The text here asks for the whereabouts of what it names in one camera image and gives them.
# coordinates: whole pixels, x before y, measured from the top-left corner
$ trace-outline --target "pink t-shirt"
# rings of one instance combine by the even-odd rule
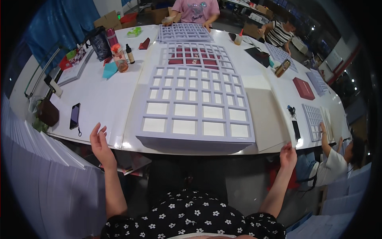
[[[183,23],[204,23],[212,15],[220,14],[217,0],[176,0],[172,10],[182,13]]]

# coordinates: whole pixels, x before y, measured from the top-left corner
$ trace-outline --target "green tissue pack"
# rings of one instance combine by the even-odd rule
[[[127,33],[127,37],[137,37],[142,32],[142,28],[136,27]]]

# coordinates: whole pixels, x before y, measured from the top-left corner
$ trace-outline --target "foam insert tray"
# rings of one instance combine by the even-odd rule
[[[160,24],[157,37],[159,42],[210,42],[213,40],[208,30],[197,23],[173,23],[171,26]]]
[[[285,59],[288,59],[290,61],[289,69],[298,73],[296,65],[288,53],[286,53],[285,51],[283,51],[283,50],[281,50],[281,49],[279,49],[279,48],[275,47],[274,45],[271,45],[267,42],[265,43],[265,46],[267,47],[270,55],[272,56],[272,58],[274,60],[276,60],[280,63],[283,63]]]
[[[203,42],[167,43],[166,63],[237,73],[224,47]]]
[[[320,108],[308,106],[302,104],[305,118],[308,123],[308,129],[310,132],[310,138],[312,142],[321,140],[321,126],[320,123],[323,122]]]
[[[319,96],[325,95],[325,92],[329,91],[328,85],[322,79],[320,73],[315,69],[310,69],[311,71],[307,72],[309,80],[312,82],[317,94]]]
[[[156,66],[142,95],[137,138],[150,148],[237,152],[255,143],[238,74]]]

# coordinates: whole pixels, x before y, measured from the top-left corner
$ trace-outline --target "woman's left hand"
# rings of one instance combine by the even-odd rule
[[[210,23],[208,21],[204,22],[202,24],[202,27],[206,28],[208,30],[208,32],[210,33],[211,32],[211,29],[210,29]]]

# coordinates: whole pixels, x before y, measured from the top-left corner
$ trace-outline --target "teal paper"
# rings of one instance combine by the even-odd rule
[[[109,79],[117,72],[117,70],[118,68],[115,62],[105,64],[104,74],[102,75],[102,77]]]

